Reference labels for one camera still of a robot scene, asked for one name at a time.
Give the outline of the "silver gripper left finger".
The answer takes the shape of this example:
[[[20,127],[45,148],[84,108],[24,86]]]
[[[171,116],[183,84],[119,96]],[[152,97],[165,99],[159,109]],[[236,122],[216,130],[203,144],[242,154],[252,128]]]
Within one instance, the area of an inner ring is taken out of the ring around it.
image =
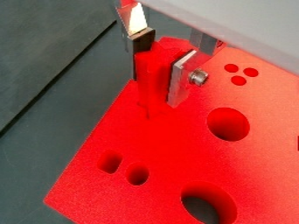
[[[115,0],[115,6],[125,50],[132,60],[132,78],[136,79],[135,56],[137,53],[151,50],[155,29],[147,24],[144,8],[136,0]]]

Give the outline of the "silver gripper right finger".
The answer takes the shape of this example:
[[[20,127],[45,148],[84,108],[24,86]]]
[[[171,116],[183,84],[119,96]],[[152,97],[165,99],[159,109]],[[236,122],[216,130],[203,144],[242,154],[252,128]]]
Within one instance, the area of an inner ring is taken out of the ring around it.
[[[187,99],[190,85],[200,87],[208,80],[210,74],[203,65],[220,52],[227,44],[210,34],[192,29],[190,43],[195,47],[173,63],[167,104],[176,108]]]

